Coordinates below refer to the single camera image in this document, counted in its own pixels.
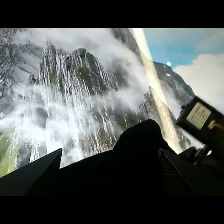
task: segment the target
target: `blue sky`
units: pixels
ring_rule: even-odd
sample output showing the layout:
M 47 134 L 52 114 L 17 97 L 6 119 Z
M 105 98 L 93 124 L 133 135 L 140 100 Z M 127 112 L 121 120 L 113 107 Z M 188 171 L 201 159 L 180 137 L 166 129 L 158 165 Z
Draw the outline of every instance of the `blue sky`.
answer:
M 224 112 L 223 28 L 144 28 L 144 33 L 154 61 L 171 62 L 196 95 Z

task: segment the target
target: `sticker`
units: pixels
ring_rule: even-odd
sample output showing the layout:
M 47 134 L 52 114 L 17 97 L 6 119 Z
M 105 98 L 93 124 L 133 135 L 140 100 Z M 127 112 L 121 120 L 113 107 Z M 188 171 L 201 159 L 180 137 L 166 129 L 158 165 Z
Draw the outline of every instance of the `sticker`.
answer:
M 187 116 L 187 121 L 193 124 L 196 128 L 201 129 L 207 121 L 211 111 L 201 103 L 196 103 L 193 110 Z

